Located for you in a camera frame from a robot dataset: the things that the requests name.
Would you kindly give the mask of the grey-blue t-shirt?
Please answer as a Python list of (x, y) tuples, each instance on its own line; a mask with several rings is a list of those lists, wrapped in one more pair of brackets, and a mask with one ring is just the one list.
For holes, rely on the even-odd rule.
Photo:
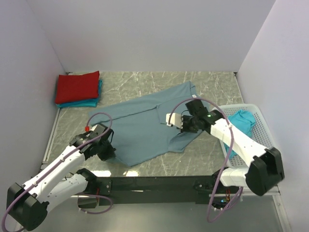
[(195, 85), (185, 82), (91, 111), (88, 114), (91, 125), (109, 125), (112, 119), (112, 146), (116, 151), (115, 157), (107, 161), (134, 166), (167, 152), (183, 152), (202, 131), (181, 133), (177, 128), (166, 125), (166, 115), (171, 111), (187, 114), (182, 101), (196, 96)]

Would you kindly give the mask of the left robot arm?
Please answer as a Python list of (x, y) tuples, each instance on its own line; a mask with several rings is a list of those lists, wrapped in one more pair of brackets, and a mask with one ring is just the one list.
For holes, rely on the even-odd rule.
[(109, 136), (110, 127), (99, 123), (91, 130), (76, 135), (64, 151), (45, 169), (24, 184), (14, 183), (7, 192), (7, 206), (1, 221), (5, 232), (7, 216), (15, 219), (23, 229), (32, 231), (46, 218), (56, 206), (73, 195), (102, 198), (113, 206), (113, 201), (100, 193), (97, 177), (89, 170), (78, 170), (71, 178), (63, 180), (70, 169), (97, 155), (105, 161), (114, 155)]

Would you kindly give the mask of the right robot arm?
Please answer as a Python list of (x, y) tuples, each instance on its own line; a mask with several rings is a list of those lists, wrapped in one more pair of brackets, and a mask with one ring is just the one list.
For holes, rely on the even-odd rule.
[(222, 193), (229, 186), (248, 187), (255, 195), (263, 196), (285, 178), (277, 148), (267, 148), (254, 141), (234, 126), (222, 110), (209, 111), (201, 98), (191, 98), (185, 106), (190, 114), (185, 117), (189, 132), (207, 132), (236, 152), (246, 164), (244, 168), (225, 168), (212, 180), (214, 191)]

